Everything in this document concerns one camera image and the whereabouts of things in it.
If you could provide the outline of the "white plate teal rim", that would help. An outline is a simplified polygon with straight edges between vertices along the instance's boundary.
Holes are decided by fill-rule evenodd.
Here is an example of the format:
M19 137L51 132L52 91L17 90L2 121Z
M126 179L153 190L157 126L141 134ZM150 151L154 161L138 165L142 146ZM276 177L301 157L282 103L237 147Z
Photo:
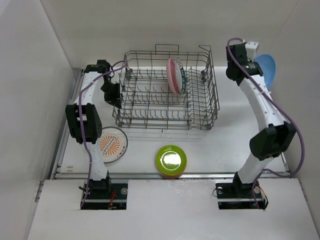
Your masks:
M179 58L175 60L175 71L179 92L185 94L187 92L187 78L182 61Z

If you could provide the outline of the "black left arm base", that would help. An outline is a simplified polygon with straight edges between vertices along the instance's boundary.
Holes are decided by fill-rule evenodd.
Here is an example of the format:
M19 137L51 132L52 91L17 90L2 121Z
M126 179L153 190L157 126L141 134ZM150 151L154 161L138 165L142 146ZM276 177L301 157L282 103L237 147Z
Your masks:
M115 182L110 179L89 181L88 195L86 189L80 202L81 210L126 210L128 197L128 183Z

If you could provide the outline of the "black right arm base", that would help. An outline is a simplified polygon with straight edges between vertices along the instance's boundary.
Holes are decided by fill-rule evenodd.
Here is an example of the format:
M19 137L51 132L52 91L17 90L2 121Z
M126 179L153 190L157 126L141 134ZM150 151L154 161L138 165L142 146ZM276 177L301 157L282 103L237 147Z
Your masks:
M236 190L231 182L216 182L212 194L217 197L219 210L265 210L269 205L268 197L257 182L252 186Z

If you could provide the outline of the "orange plastic plate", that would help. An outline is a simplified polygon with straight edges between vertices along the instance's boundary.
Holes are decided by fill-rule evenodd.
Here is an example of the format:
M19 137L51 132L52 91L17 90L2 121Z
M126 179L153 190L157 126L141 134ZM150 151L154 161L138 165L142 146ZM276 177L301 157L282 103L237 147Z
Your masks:
M181 173L175 174L175 175L168 175L168 174L161 173L160 177L167 180L173 180L173 179L179 179L181 175L182 175Z

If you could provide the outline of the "lime green plastic plate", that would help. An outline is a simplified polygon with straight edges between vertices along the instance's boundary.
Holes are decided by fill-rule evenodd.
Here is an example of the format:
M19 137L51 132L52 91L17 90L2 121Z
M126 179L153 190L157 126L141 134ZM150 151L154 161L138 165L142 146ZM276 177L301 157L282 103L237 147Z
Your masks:
M157 169L166 175L182 174L187 167L186 153L176 145L165 145L155 156Z

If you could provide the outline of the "blue plastic plate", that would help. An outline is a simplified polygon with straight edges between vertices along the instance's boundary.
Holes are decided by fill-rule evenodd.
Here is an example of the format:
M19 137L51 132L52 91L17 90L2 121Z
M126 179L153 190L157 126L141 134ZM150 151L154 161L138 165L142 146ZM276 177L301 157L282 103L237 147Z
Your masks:
M269 89L276 76L276 61L272 55L267 53L256 56L255 61L261 67L265 85Z

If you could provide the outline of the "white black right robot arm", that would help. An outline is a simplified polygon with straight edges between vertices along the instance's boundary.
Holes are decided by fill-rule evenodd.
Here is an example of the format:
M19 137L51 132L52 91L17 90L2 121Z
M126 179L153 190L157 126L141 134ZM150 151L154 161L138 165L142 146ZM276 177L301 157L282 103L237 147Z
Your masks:
M250 155L235 173L231 185L232 193L243 197L263 169L288 149L296 128L271 103L263 70L257 62L248 59L246 44L226 47L226 55L226 76L245 94L258 124L258 133L249 141Z

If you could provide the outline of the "pink plastic plate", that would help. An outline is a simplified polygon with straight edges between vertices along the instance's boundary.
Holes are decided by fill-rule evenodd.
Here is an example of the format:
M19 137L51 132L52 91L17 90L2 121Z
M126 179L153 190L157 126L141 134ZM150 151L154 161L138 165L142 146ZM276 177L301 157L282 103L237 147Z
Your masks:
M176 75L176 66L174 60L169 58L166 65L166 74L169 89L174 94L180 94L180 87L178 85L177 75Z

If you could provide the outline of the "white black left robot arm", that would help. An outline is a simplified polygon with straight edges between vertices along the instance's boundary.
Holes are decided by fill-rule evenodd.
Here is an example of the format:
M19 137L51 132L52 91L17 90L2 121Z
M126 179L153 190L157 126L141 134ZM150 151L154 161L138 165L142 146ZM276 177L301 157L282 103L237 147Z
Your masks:
M99 94L103 93L107 104L118 109L122 107L121 86L111 82L116 72L114 67L105 59L87 65L78 97L65 107L70 135L83 148L89 163L87 183L82 190L86 194L95 192L103 199L111 195L112 186L98 143L103 126L95 103Z

